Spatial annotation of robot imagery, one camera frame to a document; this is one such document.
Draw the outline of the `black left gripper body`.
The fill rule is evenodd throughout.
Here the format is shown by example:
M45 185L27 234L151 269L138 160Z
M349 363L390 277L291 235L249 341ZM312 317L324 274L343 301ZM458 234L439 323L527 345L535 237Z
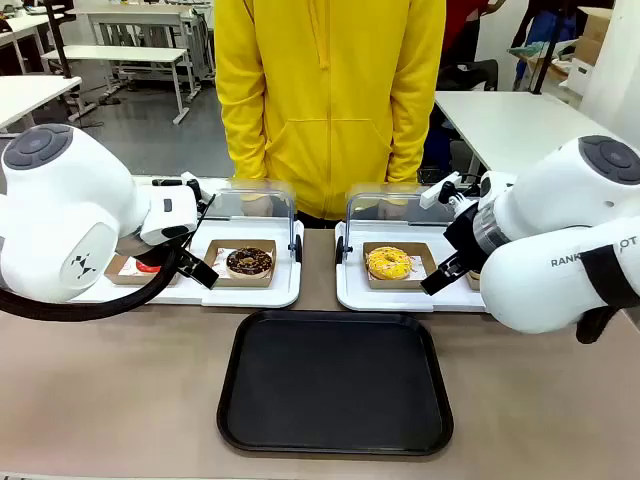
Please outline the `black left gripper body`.
M151 243L146 243L138 229L117 241L117 253L133 257L148 267L162 267L168 260L173 260L173 265L179 269L185 264L185 245L191 234L184 225L170 226L151 231L148 237Z

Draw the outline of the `cardboard box with red donut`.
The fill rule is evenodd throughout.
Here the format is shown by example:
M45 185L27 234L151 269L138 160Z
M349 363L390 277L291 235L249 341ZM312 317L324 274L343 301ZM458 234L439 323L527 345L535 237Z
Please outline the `cardboard box with red donut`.
M135 269L136 259L130 256L116 254L104 272L104 276L114 285L143 286L148 284L155 275L141 275Z

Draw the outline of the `chocolate sprinkled donut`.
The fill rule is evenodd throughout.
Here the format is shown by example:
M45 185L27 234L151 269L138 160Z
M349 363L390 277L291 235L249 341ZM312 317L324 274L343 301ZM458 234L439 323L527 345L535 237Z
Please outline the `chocolate sprinkled donut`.
M232 278L265 278L272 267L271 255L255 247L233 250L226 258L226 270Z

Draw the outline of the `white display tray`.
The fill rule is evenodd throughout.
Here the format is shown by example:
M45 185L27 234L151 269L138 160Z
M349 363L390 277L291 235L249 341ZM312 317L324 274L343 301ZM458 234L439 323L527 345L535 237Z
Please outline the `white display tray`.
M230 221L206 220L199 227L191 252L203 259L213 240L273 240L276 244L274 276L269 286L220 287L208 290L192 279L179 276L177 283L165 288L152 302L171 305L205 307L281 308L292 304L299 296L302 264L289 250L292 239L302 239L304 227L293 227L286 220L247 220L236 217Z
M339 302L357 311L393 312L473 312L486 311L481 295L472 290L464 278L430 296L417 286L411 289L374 289L369 286L364 265L366 242L383 246L394 242L425 244L436 263L453 254L444 238L446 226L440 224L411 225L402 221L354 220L335 227L335 241L344 243L351 251L336 265L336 291Z

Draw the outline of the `yellow glazed donut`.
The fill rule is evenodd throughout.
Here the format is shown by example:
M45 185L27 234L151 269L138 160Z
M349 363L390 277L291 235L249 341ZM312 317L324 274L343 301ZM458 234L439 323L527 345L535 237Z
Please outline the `yellow glazed donut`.
M404 280L412 271L411 257L391 246L378 247L365 256L369 273L379 280Z

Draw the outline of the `black plastic serving tray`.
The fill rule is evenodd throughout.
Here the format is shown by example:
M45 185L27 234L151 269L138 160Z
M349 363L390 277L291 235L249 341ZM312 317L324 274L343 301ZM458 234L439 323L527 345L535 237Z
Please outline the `black plastic serving tray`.
M454 430L429 330L374 312L249 315L216 421L238 450L284 454L430 456Z

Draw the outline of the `person's left hand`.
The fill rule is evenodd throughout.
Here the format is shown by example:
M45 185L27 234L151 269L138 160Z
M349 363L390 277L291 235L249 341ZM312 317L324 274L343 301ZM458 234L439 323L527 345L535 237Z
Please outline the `person's left hand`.
M378 203L378 218L380 220L403 220L408 209L405 199L381 199Z

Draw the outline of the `clear plastic display lid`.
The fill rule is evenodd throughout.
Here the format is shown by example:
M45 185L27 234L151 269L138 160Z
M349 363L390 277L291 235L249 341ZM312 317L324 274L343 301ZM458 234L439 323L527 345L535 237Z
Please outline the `clear plastic display lid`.
M348 196L344 220L335 227L335 260L343 263L354 253L362 252L365 242L423 242L439 239L453 221L448 208L436 203L430 209L419 206L422 192L427 190L417 183L361 184ZM380 220L378 203L381 199L405 199L408 209L403 220Z
M207 209L196 240L272 240L281 255L302 261L304 227L288 184L212 178L200 187Z

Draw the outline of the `white office table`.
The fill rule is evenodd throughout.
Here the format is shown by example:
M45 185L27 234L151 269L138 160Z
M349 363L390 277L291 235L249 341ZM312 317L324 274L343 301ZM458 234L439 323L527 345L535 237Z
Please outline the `white office table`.
M45 15L26 15L18 18L8 19L8 27L0 28L0 47L11 45L15 52L21 73L27 74L24 58L20 49L19 41L23 38L32 38L35 42L40 63L46 74L51 73L51 69L46 60L43 59L45 49L40 35L40 28L50 28L50 21Z
M518 175L569 140L615 134L549 94L506 91L438 91L437 106L480 166Z
M79 76L0 76L0 137L9 135L7 126L24 117L33 120L33 110L81 83Z

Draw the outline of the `black office chair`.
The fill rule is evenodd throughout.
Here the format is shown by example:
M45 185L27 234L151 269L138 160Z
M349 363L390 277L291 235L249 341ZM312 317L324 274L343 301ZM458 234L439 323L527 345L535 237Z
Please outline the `black office chair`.
M483 86L484 91L497 91L499 65L495 59L458 62L450 66L443 87L446 91L471 91Z

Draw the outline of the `person in yellow hoodie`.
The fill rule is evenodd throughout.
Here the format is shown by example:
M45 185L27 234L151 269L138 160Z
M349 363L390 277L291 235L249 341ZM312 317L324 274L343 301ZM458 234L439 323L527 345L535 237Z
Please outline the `person in yellow hoodie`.
M216 90L238 180L336 221L349 193L418 181L446 0L215 0Z

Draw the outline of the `white bench table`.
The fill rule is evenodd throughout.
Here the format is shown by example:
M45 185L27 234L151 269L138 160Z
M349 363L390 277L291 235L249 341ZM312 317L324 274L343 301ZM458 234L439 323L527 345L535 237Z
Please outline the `white bench table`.
M161 63L170 66L178 115L173 119L174 125L179 125L189 113L189 108L183 105L180 93L177 67L180 62L187 69L187 77L190 87L189 100L192 100L199 89L195 85L193 69L188 53L180 48L155 48L155 47L130 47L130 46L105 46L105 45L67 45L63 47L66 60L92 60L92 61L120 61L129 63Z

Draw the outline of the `person in red shirt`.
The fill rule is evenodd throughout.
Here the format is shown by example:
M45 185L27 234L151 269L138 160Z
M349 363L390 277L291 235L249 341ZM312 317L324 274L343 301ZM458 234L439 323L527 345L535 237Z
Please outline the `person in red shirt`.
M502 7L506 0L446 0L446 23L442 52L446 53L465 24Z

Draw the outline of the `person in dark clothes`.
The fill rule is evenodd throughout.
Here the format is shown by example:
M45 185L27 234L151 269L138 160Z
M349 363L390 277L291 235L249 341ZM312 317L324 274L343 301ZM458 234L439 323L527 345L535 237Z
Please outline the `person in dark clothes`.
M555 31L556 22L562 19L558 41L578 36L577 7L579 0L528 0L525 14L513 38L511 47L521 47L535 42L548 42Z

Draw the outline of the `brown cardboard box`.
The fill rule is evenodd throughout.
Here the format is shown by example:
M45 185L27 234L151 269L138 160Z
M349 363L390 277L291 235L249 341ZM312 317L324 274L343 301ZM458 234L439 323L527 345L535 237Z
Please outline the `brown cardboard box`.
M583 34L576 42L574 58L595 66L610 24L612 9L583 7L579 10L587 15Z

